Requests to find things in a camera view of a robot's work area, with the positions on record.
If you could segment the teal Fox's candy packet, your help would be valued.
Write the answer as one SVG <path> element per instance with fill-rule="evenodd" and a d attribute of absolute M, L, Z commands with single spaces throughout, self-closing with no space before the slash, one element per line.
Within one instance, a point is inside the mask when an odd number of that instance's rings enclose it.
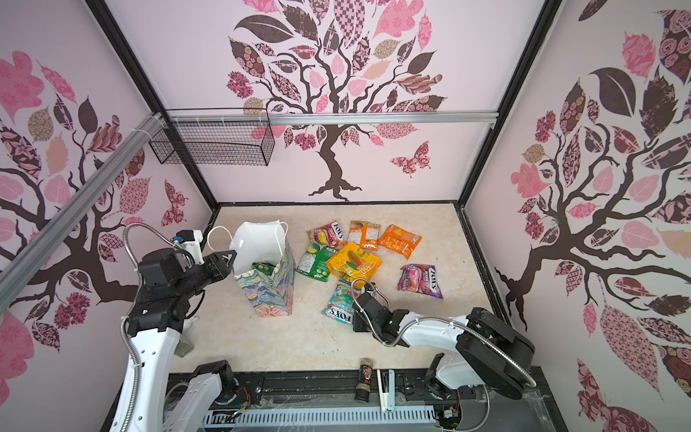
<path fill-rule="evenodd" d="M 359 297 L 365 288 L 364 281 L 357 281 L 354 288 L 347 281 L 339 279 L 333 295 L 322 315 L 345 325 L 351 325 L 354 318 L 354 298 Z"/>

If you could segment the pink Fox's candy packet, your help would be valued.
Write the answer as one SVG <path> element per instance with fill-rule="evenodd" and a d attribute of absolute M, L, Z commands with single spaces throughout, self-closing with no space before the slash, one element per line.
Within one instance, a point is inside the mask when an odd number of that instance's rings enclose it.
<path fill-rule="evenodd" d="M 437 282 L 437 270 L 432 265 L 403 266 L 397 289 L 400 292 L 420 293 L 437 299 L 444 298 Z"/>

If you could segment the floral paper gift bag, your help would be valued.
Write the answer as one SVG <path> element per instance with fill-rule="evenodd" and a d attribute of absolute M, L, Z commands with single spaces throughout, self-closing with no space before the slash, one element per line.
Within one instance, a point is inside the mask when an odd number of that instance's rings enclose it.
<path fill-rule="evenodd" d="M 207 236 L 212 251 L 237 253 L 233 275 L 257 316 L 293 313 L 295 261 L 284 221 L 242 223 L 235 232 L 217 225 Z"/>

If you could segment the green snack packet front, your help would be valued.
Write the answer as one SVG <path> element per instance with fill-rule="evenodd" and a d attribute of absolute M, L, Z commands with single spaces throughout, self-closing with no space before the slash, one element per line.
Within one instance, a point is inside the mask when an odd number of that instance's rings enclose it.
<path fill-rule="evenodd" d="M 275 265 L 273 265 L 271 263 L 265 263 L 265 262 L 261 262 L 261 263 L 255 262 L 253 264 L 253 268 L 255 270 L 257 270 L 257 272 L 261 273 L 262 275 L 266 275 L 266 276 L 272 276 L 274 274 L 274 271 L 275 271 Z"/>

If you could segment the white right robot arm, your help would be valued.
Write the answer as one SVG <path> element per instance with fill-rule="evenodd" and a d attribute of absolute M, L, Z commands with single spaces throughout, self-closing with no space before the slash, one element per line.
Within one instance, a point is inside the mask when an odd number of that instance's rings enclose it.
<path fill-rule="evenodd" d="M 428 368 L 428 385 L 455 391 L 484 385 L 520 400 L 537 381 L 530 374 L 536 347 L 492 312 L 475 307 L 453 318 L 415 311 L 391 311 L 376 284 L 359 278 L 349 284 L 355 332 L 371 334 L 385 347 L 434 347 L 441 351 Z"/>

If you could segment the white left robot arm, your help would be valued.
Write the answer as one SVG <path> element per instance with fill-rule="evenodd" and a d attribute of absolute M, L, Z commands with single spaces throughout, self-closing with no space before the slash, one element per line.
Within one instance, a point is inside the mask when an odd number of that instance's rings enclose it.
<path fill-rule="evenodd" d="M 225 360 L 199 365 L 173 411 L 164 413 L 168 379 L 185 322 L 192 318 L 191 300 L 231 275 L 233 250 L 203 255 L 203 233 L 180 230 L 166 247 L 136 258 L 129 234 L 122 234 L 139 287 L 120 333 L 128 351 L 120 399 L 111 421 L 113 431 L 196 431 L 218 399 L 234 399 L 239 382 Z"/>

